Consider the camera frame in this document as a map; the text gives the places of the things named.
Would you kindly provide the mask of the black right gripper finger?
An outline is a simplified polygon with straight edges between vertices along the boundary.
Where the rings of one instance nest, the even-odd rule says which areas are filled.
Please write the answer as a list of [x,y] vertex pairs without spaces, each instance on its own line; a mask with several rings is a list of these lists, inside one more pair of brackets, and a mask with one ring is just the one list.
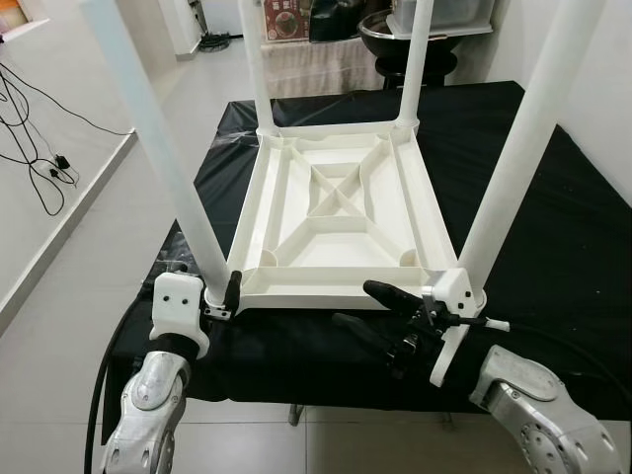
[[385,281],[368,279],[362,284],[362,290],[389,311],[415,316],[419,310],[424,310],[423,298]]
[[360,317],[348,315],[348,313],[334,313],[333,321],[339,328],[351,331],[363,345],[370,348],[371,352],[384,356],[388,362],[398,360],[399,353],[393,340],[371,328]]

